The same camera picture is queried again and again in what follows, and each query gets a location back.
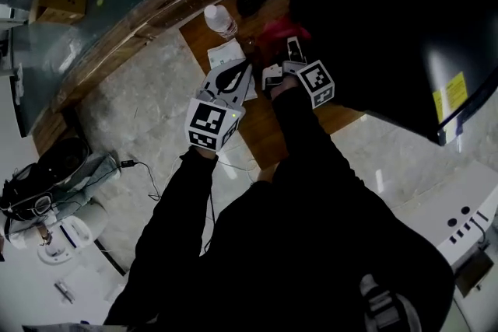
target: cardboard box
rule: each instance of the cardboard box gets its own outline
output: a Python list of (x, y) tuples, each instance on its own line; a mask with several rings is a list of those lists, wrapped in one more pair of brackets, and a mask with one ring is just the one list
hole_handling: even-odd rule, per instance
[(73, 24), (85, 16), (86, 0), (34, 0), (30, 23)]

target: black sleeve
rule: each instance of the black sleeve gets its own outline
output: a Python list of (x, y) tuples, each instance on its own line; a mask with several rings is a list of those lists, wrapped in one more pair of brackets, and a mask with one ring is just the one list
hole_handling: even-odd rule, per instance
[(313, 168), (315, 176), (330, 176), (334, 173), (342, 179), (347, 179), (348, 183), (355, 180), (354, 183), (363, 185), (330, 136), (318, 123), (318, 118), (311, 109), (310, 98), (303, 88), (288, 89), (280, 94), (273, 101), (273, 110), (290, 157), (307, 166), (303, 168), (304, 173), (316, 166)]
[[(280, 180), (291, 187), (289, 197), (300, 196), (296, 217), (341, 231), (330, 245), (343, 248), (347, 268), (357, 269), (360, 277), (374, 270), (377, 282), (414, 305), (423, 330), (440, 330), (454, 291), (453, 272), (444, 257), (356, 177), (318, 123), (302, 88), (286, 90), (273, 107), (292, 162)], [(348, 236), (355, 238), (343, 242)]]
[(106, 325), (137, 326), (153, 319), (164, 305), (163, 296), (175, 296), (198, 260), (217, 157), (204, 158), (191, 148), (181, 159), (140, 236), (128, 283)]

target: black monitor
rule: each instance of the black monitor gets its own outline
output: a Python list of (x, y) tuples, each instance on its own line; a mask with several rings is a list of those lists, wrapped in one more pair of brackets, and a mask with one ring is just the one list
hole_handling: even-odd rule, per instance
[(498, 0), (291, 0), (336, 103), (444, 145), (498, 86)]

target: yellow warning label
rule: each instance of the yellow warning label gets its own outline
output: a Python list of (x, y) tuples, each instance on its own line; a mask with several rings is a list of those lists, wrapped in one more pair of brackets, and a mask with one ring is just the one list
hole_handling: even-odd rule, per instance
[(441, 123), (443, 121), (443, 97), (441, 96), (441, 91), (434, 92), (433, 97), (436, 104), (437, 120)]
[(446, 96), (450, 112), (455, 111), (467, 100), (467, 87), (465, 86), (464, 73), (460, 72), (446, 85)]

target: marble floor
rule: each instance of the marble floor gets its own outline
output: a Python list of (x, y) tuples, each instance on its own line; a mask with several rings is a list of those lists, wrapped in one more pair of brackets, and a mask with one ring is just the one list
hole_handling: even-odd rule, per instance
[[(203, 78), (179, 30), (168, 30), (81, 102), (79, 118), (90, 145), (120, 160), (147, 163), (162, 190), (180, 164), (178, 156), (188, 148), (185, 114)], [(334, 133), (332, 140), (394, 213), (410, 212), (473, 159), (498, 172), (498, 95), (465, 124), (460, 152), (456, 142), (441, 148), (370, 116)], [(249, 188), (259, 171), (238, 134), (223, 148), (219, 160), (240, 169), (221, 163), (216, 167), (212, 188), (216, 216)], [(136, 166), (125, 169), (121, 179), (104, 184), (96, 196), (110, 215), (100, 241), (125, 270), (152, 216), (155, 202), (147, 194), (153, 194), (147, 169)], [(212, 227), (206, 219), (204, 242)]]

